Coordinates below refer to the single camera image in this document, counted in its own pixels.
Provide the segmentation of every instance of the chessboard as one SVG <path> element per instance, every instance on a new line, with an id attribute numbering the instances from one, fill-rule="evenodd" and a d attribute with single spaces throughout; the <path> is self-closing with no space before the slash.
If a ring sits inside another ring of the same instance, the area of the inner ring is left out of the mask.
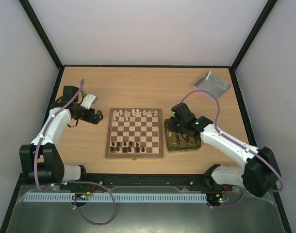
<path id="1" fill-rule="evenodd" d="M 161 109 L 110 110 L 107 159 L 163 158 Z"/>

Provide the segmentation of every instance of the wooden table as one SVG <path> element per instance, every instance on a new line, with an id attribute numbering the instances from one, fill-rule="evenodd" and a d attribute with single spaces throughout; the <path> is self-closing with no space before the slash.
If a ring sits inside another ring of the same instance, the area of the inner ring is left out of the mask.
<path id="1" fill-rule="evenodd" d="M 201 174 L 217 163 L 237 166 L 228 156 L 204 143 L 198 151 L 168 153 L 165 139 L 163 159 L 105 159 L 111 108 L 161 108 L 164 121 L 172 116 L 171 108 L 209 70 L 232 83 L 227 68 L 65 67 L 57 97 L 62 95 L 63 86 L 79 87 L 84 78 L 85 92 L 99 96 L 92 107 L 101 110 L 104 119 L 98 125 L 79 121 L 77 127 L 65 129 L 58 146 L 64 164 L 84 165 L 89 173 L 132 174 Z M 196 94 L 185 102 L 196 117 L 206 116 L 214 120 L 215 104 Z M 233 87 L 220 99 L 220 106 L 218 126 L 247 142 Z"/>

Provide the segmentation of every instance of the robotic arm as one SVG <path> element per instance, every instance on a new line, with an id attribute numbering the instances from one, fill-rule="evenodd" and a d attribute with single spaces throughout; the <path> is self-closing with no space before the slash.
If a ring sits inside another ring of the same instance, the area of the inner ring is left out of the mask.
<path id="1" fill-rule="evenodd" d="M 22 172 L 26 182 L 34 182 L 34 157 L 36 146 L 42 138 L 38 159 L 43 156 L 44 162 L 37 164 L 38 179 L 42 183 L 59 183 L 66 180 L 77 180 L 81 175 L 80 166 L 64 165 L 57 151 L 57 146 L 65 127 L 69 125 L 71 119 L 75 119 L 77 126 L 79 119 L 98 124 L 103 115 L 100 110 L 91 108 L 97 101 L 97 95 L 86 94 L 83 89 L 82 102 L 77 103 L 78 96 L 60 113 L 56 113 L 67 104 L 78 92 L 79 88 L 74 86 L 64 86 L 63 95 L 50 105 L 49 117 L 42 127 L 38 136 L 28 145 L 22 145 L 19 150 Z"/>
<path id="2" fill-rule="evenodd" d="M 245 187 L 251 194 L 262 197 L 278 180 L 272 170 L 253 152 L 265 159 L 280 175 L 273 152 L 264 147 L 248 145 L 214 126 L 204 116 L 196 118 L 185 103 L 172 108 L 174 116 L 170 118 L 169 130 L 184 133 L 196 140 L 210 144 L 224 152 L 240 167 L 218 166 L 211 177 L 217 184 L 231 184 Z"/>

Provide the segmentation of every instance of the gray wall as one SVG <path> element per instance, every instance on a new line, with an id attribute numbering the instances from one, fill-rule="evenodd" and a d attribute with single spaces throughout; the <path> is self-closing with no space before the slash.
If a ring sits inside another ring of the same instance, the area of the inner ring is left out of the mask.
<path id="1" fill-rule="evenodd" d="M 63 64 L 232 65 L 267 0 L 30 0 Z"/>
<path id="2" fill-rule="evenodd" d="M 296 0 L 279 0 L 237 70 L 259 146 L 277 158 L 296 233 Z"/>
<path id="3" fill-rule="evenodd" d="M 57 68 L 18 0 L 0 0 L 0 227 L 21 165 L 41 128 Z"/>

